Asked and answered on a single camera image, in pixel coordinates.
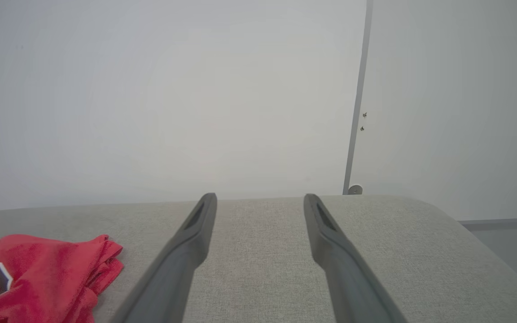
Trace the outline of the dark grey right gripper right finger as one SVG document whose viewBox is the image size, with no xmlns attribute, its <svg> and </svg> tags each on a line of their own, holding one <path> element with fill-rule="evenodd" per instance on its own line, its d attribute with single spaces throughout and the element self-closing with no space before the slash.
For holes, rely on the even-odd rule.
<svg viewBox="0 0 517 323">
<path fill-rule="evenodd" d="M 357 248 L 316 194 L 304 197 L 314 262 L 324 270 L 337 323 L 406 323 Z"/>
</svg>

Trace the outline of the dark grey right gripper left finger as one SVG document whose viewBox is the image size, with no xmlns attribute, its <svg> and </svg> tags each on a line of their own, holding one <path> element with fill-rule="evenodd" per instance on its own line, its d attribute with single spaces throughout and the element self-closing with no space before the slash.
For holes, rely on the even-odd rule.
<svg viewBox="0 0 517 323">
<path fill-rule="evenodd" d="M 204 194 L 115 313 L 113 323 L 181 323 L 195 270 L 209 253 L 217 196 Z"/>
</svg>

